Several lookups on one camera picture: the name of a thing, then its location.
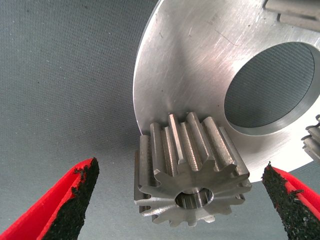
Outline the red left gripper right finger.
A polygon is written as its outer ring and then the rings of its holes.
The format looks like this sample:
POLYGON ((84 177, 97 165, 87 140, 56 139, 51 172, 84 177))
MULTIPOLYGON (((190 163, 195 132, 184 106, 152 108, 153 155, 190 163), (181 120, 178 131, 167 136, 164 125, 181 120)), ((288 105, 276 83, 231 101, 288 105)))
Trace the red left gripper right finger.
POLYGON ((268 163, 262 183, 289 240, 320 238, 320 194, 289 172, 268 163))

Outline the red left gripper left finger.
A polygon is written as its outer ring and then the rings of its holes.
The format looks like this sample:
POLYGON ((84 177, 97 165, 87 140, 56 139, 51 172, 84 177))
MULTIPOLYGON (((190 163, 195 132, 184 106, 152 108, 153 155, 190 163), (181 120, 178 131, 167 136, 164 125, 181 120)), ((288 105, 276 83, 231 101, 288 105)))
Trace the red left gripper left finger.
POLYGON ((95 157, 68 170, 1 235, 2 240, 76 240, 100 173, 95 157))

